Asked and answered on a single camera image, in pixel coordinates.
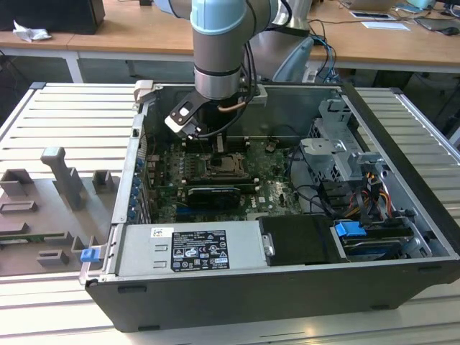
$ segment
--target power supply label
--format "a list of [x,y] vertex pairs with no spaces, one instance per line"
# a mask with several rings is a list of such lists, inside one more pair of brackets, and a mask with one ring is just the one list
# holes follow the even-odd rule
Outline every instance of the power supply label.
[[225,230],[172,233],[171,269],[174,272],[230,268]]

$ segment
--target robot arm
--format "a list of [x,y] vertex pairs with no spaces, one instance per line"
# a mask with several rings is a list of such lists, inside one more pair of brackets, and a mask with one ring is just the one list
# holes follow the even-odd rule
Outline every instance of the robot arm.
[[203,97],[222,100],[239,88],[243,46],[275,19],[277,0],[156,0],[164,12],[190,19],[195,87]]
[[[296,3],[298,0],[282,2]],[[251,50],[247,43],[265,31],[275,19],[286,24],[289,19],[278,11],[278,0],[156,0],[155,3],[164,12],[189,19],[193,27],[195,90],[170,112],[165,123],[176,134],[190,138],[221,133],[242,115],[252,99],[238,101],[244,52],[248,48]],[[289,34],[266,31],[263,36],[252,40],[252,59],[260,65],[260,74],[274,81],[299,81],[298,71],[303,72],[313,46],[312,39],[305,38],[305,32],[308,36],[308,30],[303,27],[300,34],[297,31],[294,35],[290,35],[292,28]],[[210,119],[213,122],[210,127],[221,130],[203,134],[198,118],[206,125]]]

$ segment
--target desk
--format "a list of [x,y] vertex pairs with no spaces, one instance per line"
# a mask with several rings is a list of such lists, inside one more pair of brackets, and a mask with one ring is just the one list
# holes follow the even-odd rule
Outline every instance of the desk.
[[[155,6],[139,6],[137,1],[104,0],[104,6],[105,21],[95,35],[52,34],[51,40],[27,43],[11,32],[0,32],[0,49],[7,55],[64,58],[75,83],[84,80],[78,64],[84,58],[193,61],[187,21]],[[309,18],[355,19],[330,0],[313,7]],[[327,24],[326,35],[336,49],[338,68],[460,73],[460,36],[443,36],[414,23],[407,26],[411,31],[367,29],[359,22]],[[313,28],[321,32],[319,23],[313,23]],[[318,66],[324,58],[324,49],[314,47],[310,65]]]
[[[407,15],[403,11],[400,13],[401,16]],[[390,14],[397,18],[394,11]],[[445,18],[436,12],[430,17]],[[358,20],[338,1],[329,0],[314,6],[308,18],[327,22]],[[460,35],[430,32],[412,20],[402,23],[410,31],[367,29],[360,22],[324,24],[328,42],[337,51],[337,68],[460,72]],[[320,23],[313,22],[311,26],[318,35],[322,35]],[[322,47],[315,47],[311,60],[321,58],[322,50]]]

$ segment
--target blue plastic clip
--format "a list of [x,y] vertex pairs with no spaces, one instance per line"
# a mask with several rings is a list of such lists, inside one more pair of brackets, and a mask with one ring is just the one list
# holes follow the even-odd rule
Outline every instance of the blue plastic clip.
[[367,232],[358,221],[341,221],[336,225],[337,234],[342,236],[366,236]]
[[100,248],[88,248],[84,249],[81,252],[80,261],[81,262],[99,262],[99,255],[101,253]]

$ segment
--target laptop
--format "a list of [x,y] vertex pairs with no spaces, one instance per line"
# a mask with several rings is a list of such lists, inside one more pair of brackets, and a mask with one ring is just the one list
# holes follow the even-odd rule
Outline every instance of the laptop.
[[396,4],[397,0],[341,0],[340,2],[347,9],[386,12]]

